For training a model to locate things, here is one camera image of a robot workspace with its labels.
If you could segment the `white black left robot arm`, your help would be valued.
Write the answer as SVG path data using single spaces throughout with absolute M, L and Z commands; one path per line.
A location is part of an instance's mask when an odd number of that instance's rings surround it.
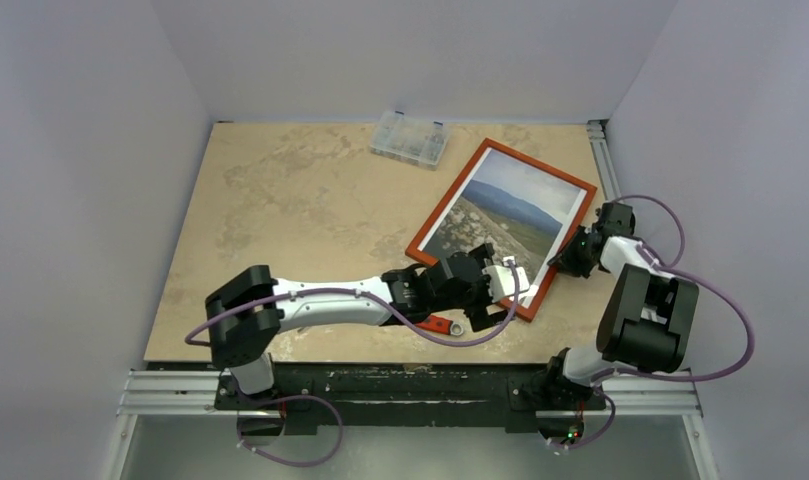
M 254 265 L 207 296 L 206 320 L 185 341 L 208 348 L 213 366 L 233 375 L 240 397 L 264 409 L 278 395 L 266 350 L 279 334 L 339 324 L 402 325 L 439 343 L 420 324 L 433 314 L 460 310 L 473 330 L 493 338 L 513 319 L 529 287 L 514 257 L 496 261 L 489 243 L 433 265 L 414 263 L 341 283 L 276 278 L 268 266 Z M 207 340 L 198 340 L 201 333 Z

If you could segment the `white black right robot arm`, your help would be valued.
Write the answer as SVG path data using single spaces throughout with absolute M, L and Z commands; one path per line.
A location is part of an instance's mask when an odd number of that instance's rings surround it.
M 664 270 L 636 236 L 631 206 L 606 202 L 596 215 L 548 262 L 559 274 L 587 278 L 600 270 L 616 280 L 594 342 L 566 348 L 547 365 L 541 392 L 556 407 L 588 398 L 594 386 L 621 369 L 678 371 L 696 310 L 698 286 Z

